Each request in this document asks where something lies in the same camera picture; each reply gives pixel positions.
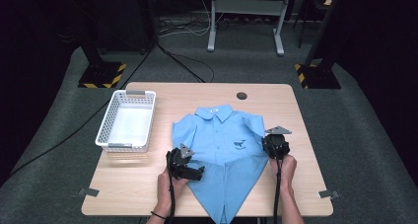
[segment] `gray carpet floor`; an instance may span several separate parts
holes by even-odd
[[[341,194],[332,200],[331,216],[306,217],[307,223],[417,223],[418,189],[356,81],[334,65],[341,90],[302,89],[295,64],[305,61],[314,37],[307,31],[297,48],[300,26],[294,30],[291,23],[285,24],[281,35],[285,55],[279,57],[272,29],[265,24],[229,26],[218,31],[214,52],[206,51],[207,33],[169,35],[160,37],[159,43],[193,59],[178,58],[207,82],[213,70],[214,83],[293,87],[325,184]],[[156,46],[137,68],[144,58],[137,52],[103,55],[104,61],[127,65],[117,88],[128,82],[196,82]],[[144,222],[140,217],[89,217],[81,212],[84,197],[78,191],[92,179],[102,152],[95,138],[105,103],[117,89],[78,88],[87,65],[83,51],[76,49],[49,114],[16,168],[53,149],[1,187],[0,223]]]

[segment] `black chair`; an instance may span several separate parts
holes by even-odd
[[[330,7],[329,4],[325,4],[325,1],[326,0],[304,0],[304,3],[298,13],[298,17],[296,18],[296,21],[293,25],[293,28],[295,28],[295,25],[298,23],[299,19],[302,19],[303,22],[301,34],[299,36],[298,48],[300,48],[302,45],[307,21],[321,22],[325,17],[326,11]]]

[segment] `embroidered logo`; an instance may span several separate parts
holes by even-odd
[[[234,145],[236,146],[236,149],[237,150],[244,149],[245,148],[244,142],[245,142],[245,140],[241,140],[239,142],[234,142]]]

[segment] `person's left hand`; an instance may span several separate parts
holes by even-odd
[[[167,168],[158,175],[158,185],[157,185],[157,205],[154,208],[154,212],[163,216],[167,217],[171,213],[172,208],[172,197],[170,194],[170,180],[169,180],[169,172]],[[187,179],[176,179],[172,178],[173,187],[174,187],[174,197],[177,200],[187,184]]]

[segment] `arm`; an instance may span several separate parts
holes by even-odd
[[[181,195],[184,186],[187,184],[186,179],[175,179],[173,178],[174,195],[175,199],[178,199]],[[158,175],[157,184],[157,205],[154,207],[153,212],[164,218],[170,216],[172,210],[172,198],[169,191],[170,180],[169,172],[165,169],[161,174]],[[163,224],[166,220],[157,216],[151,215],[147,224]]]
[[[275,159],[270,159],[270,166],[276,176],[278,168]],[[280,183],[280,198],[282,200],[282,222],[283,224],[305,223],[295,200],[292,179],[297,166],[296,159],[286,155],[282,161],[282,179]]]

